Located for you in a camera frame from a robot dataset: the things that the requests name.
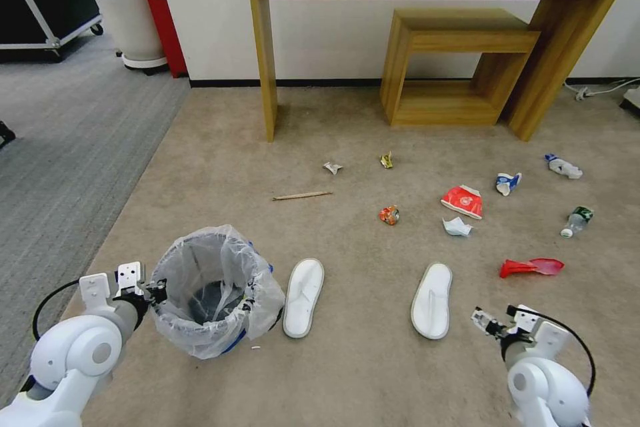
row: red trash bin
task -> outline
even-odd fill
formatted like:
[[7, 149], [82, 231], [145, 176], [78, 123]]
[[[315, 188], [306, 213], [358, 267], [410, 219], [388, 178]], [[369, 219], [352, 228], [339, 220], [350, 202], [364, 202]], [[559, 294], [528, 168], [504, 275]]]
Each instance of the red trash bin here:
[[178, 40], [178, 34], [175, 32], [167, 0], [147, 1], [149, 2], [155, 28], [158, 30], [158, 36], [160, 36], [160, 42], [162, 42], [162, 48], [165, 51], [173, 78], [177, 78], [180, 75], [188, 75], [185, 56], [182, 54], [182, 48], [180, 48], [180, 40]]

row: potted plant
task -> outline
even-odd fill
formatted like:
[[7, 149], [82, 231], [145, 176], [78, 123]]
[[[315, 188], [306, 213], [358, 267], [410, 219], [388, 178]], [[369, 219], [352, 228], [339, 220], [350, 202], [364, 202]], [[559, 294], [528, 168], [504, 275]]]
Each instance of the potted plant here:
[[147, 0], [96, 2], [127, 67], [150, 69], [166, 64]]

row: white wall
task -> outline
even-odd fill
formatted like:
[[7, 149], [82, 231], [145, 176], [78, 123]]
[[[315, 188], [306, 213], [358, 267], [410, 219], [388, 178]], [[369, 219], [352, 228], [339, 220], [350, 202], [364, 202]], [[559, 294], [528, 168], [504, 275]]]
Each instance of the white wall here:
[[[249, 0], [168, 0], [192, 80], [257, 79]], [[279, 79], [374, 78], [382, 74], [394, 7], [500, 6], [529, 21], [537, 1], [272, 0]], [[472, 55], [413, 61], [414, 76], [468, 77]], [[573, 77], [640, 77], [640, 9], [616, 0]]]

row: table leg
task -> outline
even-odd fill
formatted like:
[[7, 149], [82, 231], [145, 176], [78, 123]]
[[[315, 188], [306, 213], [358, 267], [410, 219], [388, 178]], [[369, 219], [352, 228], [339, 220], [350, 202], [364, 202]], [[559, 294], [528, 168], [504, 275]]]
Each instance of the table leg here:
[[518, 138], [531, 139], [614, 0], [540, 0], [530, 28], [540, 38], [505, 108]]
[[278, 114], [278, 97], [275, 88], [275, 62], [271, 38], [271, 14], [269, 0], [251, 0], [255, 49], [258, 55], [262, 108], [265, 115], [267, 141], [273, 141], [275, 118]]

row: plastic bottle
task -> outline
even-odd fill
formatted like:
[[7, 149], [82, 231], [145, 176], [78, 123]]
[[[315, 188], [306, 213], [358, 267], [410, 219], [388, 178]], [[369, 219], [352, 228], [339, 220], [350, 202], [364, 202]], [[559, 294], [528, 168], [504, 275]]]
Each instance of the plastic bottle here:
[[560, 235], [564, 238], [571, 238], [573, 234], [577, 234], [584, 230], [593, 217], [593, 210], [586, 207], [576, 207], [569, 216], [567, 225], [560, 231]]
[[566, 160], [562, 160], [560, 157], [557, 157], [553, 153], [548, 153], [545, 155], [545, 159], [549, 164], [549, 169], [553, 170], [555, 173], [559, 173], [560, 175], [566, 175], [570, 179], [579, 179], [582, 177], [582, 170], [580, 170], [575, 165], [572, 165]]

